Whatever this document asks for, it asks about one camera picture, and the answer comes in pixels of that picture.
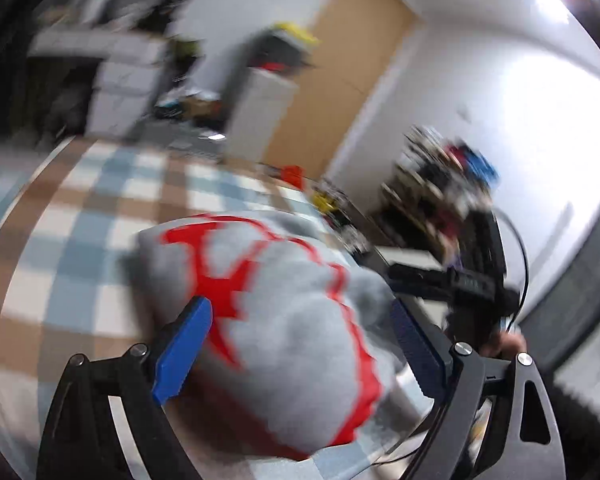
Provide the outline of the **person's right hand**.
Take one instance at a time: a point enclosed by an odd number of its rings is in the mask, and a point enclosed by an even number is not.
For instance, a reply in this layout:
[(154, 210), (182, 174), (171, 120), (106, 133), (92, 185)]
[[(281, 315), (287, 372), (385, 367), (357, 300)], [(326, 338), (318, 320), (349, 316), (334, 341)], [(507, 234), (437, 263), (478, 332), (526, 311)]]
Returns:
[(521, 333), (497, 332), (493, 333), (489, 341), (484, 344), (479, 353), (486, 358), (513, 360), (519, 353), (528, 351), (527, 341)]

